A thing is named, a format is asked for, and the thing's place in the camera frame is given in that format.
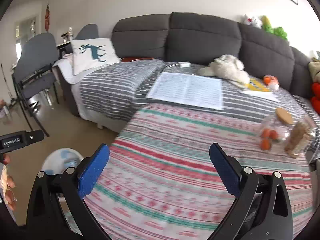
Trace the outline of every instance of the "finger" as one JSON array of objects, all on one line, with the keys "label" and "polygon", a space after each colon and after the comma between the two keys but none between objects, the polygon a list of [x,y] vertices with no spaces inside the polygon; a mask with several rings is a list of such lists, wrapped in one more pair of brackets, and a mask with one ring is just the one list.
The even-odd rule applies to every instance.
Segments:
[{"label": "finger", "polygon": [[3,163],[4,165],[7,165],[7,164],[10,163],[10,157],[9,157],[9,155],[4,154],[4,155],[3,155],[3,158],[4,158],[4,160],[2,161],[2,163]]},{"label": "finger", "polygon": [[14,201],[14,194],[11,190],[7,190],[4,195],[8,203],[11,204]]},{"label": "finger", "polygon": [[7,184],[10,188],[16,187],[16,184],[10,175],[7,176]]},{"label": "finger", "polygon": [[14,211],[17,207],[17,204],[15,201],[13,201],[12,203],[8,204],[8,207],[10,208],[10,210]]}]

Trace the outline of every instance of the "metal screw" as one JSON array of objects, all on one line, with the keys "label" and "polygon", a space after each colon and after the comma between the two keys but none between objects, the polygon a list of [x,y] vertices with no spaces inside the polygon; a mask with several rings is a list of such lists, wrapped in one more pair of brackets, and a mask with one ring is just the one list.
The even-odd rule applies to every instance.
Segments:
[{"label": "metal screw", "polygon": [[243,170],[244,170],[245,173],[248,173],[248,174],[252,173],[252,169],[249,168],[249,167],[245,167]]},{"label": "metal screw", "polygon": [[75,168],[73,168],[73,167],[67,168],[67,173],[68,174],[72,174],[74,172],[75,172]]},{"label": "metal screw", "polygon": [[40,171],[37,176],[38,176],[38,178],[42,178],[44,176],[44,172]]},{"label": "metal screw", "polygon": [[276,171],[276,172],[275,172],[275,176],[276,176],[277,178],[281,178],[281,173],[280,173],[279,171]]}]

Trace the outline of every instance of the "white charger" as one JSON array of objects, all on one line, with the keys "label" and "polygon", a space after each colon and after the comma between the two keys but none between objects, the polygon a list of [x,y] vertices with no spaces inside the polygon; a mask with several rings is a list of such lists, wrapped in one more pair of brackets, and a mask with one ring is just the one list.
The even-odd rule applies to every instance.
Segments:
[{"label": "white charger", "polygon": [[183,61],[183,62],[179,62],[180,67],[190,67],[190,62],[188,61]]}]

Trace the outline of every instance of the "green plush toy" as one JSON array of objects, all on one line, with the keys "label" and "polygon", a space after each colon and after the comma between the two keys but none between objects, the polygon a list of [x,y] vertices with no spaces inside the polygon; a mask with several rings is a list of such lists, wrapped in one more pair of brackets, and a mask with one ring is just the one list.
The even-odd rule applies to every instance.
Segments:
[{"label": "green plush toy", "polygon": [[284,31],[284,29],[282,27],[278,27],[278,28],[274,28],[273,29],[268,17],[265,16],[265,15],[262,16],[261,20],[262,20],[262,23],[263,23],[262,28],[267,33],[271,33],[271,34],[274,34],[276,36],[279,36],[279,37],[285,39],[286,41],[288,40],[287,39],[287,33]]}]

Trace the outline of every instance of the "red plush toy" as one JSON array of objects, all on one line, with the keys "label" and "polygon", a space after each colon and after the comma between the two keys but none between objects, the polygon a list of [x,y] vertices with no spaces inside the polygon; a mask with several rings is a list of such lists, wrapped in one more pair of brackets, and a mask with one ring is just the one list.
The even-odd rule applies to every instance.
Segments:
[{"label": "red plush toy", "polygon": [[312,84],[312,91],[316,95],[315,97],[311,98],[311,104],[313,109],[320,114],[320,84],[313,83]]}]

